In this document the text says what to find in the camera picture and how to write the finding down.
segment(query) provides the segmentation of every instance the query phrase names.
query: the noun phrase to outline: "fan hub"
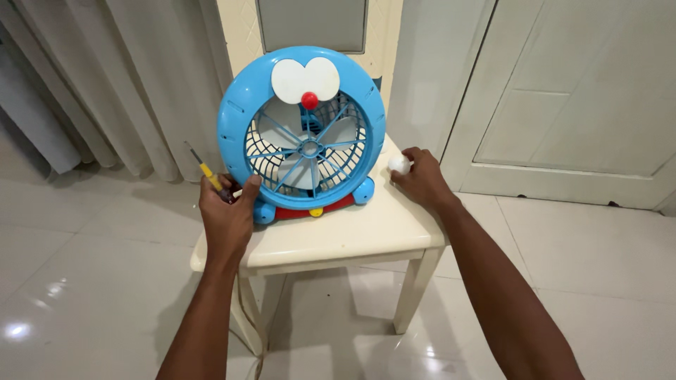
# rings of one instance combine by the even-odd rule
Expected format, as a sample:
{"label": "fan hub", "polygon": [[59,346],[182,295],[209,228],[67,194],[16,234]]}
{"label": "fan hub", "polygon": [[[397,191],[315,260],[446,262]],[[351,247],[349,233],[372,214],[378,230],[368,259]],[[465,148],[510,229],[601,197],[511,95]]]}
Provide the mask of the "fan hub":
{"label": "fan hub", "polygon": [[323,149],[324,146],[319,141],[307,139],[298,147],[298,153],[305,158],[315,158]]}

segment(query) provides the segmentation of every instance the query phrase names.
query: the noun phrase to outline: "white eye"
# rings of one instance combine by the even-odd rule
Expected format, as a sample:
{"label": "white eye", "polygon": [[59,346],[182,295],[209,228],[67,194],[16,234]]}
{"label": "white eye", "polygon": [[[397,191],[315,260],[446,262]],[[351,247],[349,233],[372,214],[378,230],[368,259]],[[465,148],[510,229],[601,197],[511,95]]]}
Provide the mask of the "white eye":
{"label": "white eye", "polygon": [[340,87],[338,69],[324,57],[312,58],[303,67],[295,60],[281,60],[272,68],[272,90],[289,104],[298,104],[305,93],[314,93],[318,100],[331,100]]}

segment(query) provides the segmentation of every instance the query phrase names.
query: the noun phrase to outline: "red nose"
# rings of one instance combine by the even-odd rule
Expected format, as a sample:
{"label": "red nose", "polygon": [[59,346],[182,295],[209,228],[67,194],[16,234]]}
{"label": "red nose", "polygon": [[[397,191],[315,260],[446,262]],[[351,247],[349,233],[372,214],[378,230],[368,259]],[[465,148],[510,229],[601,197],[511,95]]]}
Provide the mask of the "red nose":
{"label": "red nose", "polygon": [[300,103],[308,110],[314,110],[314,108],[319,104],[319,99],[317,95],[311,92],[304,93],[300,98]]}

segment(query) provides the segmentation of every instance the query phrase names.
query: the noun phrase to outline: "door panel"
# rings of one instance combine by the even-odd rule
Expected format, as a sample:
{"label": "door panel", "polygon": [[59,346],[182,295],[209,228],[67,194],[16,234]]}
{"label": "door panel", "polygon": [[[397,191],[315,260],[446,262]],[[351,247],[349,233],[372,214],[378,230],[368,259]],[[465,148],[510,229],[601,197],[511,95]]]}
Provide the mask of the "door panel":
{"label": "door panel", "polygon": [[499,2],[442,160],[452,187],[656,206],[676,189],[674,19],[673,0]]}

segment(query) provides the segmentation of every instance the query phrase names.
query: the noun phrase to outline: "blue fan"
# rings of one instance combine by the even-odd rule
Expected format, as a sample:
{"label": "blue fan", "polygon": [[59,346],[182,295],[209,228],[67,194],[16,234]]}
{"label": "blue fan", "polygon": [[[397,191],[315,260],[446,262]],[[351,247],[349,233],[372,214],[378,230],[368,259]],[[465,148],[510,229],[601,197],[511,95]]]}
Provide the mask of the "blue fan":
{"label": "blue fan", "polygon": [[228,171],[239,183],[263,178],[257,223],[366,203],[384,139],[385,108],[373,80],[346,55],[321,47],[254,60],[218,113]]}

